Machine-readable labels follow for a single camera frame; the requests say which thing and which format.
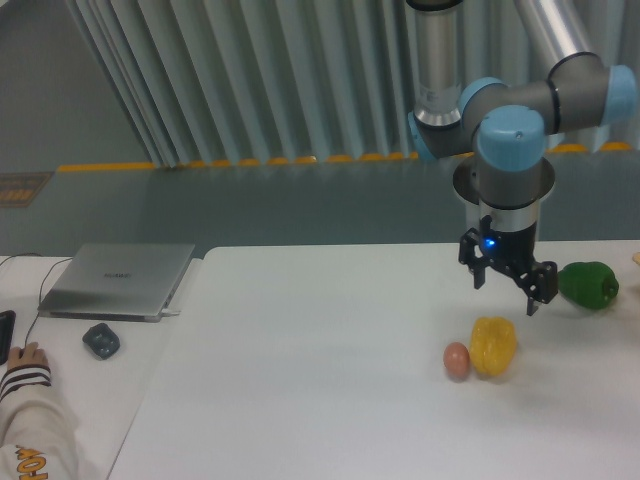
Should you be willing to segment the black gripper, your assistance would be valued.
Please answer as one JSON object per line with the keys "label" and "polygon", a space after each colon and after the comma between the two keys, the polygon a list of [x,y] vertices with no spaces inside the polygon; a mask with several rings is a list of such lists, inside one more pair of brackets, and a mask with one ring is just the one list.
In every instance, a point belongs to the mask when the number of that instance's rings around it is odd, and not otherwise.
{"label": "black gripper", "polygon": [[558,293],[557,264],[535,260],[536,222],[518,231],[495,230],[493,223],[486,215],[478,228],[463,234],[458,261],[473,276],[475,289],[485,284],[487,267],[512,278],[527,296],[526,314],[533,316],[540,304],[549,304]]}

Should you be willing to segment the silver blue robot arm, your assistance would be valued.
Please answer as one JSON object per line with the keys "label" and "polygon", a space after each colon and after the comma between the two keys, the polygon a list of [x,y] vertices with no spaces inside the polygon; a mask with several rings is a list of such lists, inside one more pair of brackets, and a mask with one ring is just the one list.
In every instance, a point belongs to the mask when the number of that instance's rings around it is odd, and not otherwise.
{"label": "silver blue robot arm", "polygon": [[471,154],[458,194],[478,208],[459,242],[459,260],[476,287],[487,269],[509,278],[534,313],[558,292],[554,262],[534,256],[541,200],[554,175],[544,157],[551,135],[633,116],[638,86],[624,65],[606,66],[592,50],[569,1],[519,1],[517,13],[546,68],[542,81],[509,86],[484,77],[463,85],[458,1],[414,1],[420,93],[408,123],[419,156]]}

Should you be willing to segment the cream sleeved forearm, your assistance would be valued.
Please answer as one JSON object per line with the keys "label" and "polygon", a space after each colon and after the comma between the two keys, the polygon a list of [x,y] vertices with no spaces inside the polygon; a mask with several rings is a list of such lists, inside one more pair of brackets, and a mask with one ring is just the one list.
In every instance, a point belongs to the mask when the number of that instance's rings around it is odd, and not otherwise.
{"label": "cream sleeved forearm", "polygon": [[76,441],[46,366],[8,370],[1,381],[1,477],[77,479]]}

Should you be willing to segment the person's hand on mouse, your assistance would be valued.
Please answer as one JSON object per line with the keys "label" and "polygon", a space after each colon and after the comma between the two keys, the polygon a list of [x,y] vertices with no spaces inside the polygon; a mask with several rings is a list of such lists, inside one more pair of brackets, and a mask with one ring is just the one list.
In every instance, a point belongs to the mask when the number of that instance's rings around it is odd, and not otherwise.
{"label": "person's hand on mouse", "polygon": [[46,352],[39,346],[37,342],[28,343],[23,348],[14,346],[9,350],[7,359],[8,370],[26,366],[36,366],[42,368],[49,367],[49,361],[46,356]]}

